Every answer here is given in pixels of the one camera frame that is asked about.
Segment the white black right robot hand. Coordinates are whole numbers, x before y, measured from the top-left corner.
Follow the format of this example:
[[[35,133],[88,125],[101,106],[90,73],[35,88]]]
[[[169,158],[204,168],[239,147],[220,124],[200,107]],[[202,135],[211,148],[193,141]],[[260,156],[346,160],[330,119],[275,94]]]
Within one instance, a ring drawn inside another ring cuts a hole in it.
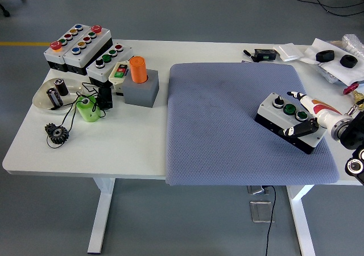
[[[287,94],[299,100],[306,111],[313,115],[313,118],[307,119],[305,122],[288,129],[281,129],[278,131],[279,135],[290,138],[303,137],[315,133],[321,126],[330,131],[334,140],[340,139],[338,130],[341,124],[345,122],[343,114],[334,107],[304,93],[290,91]]]

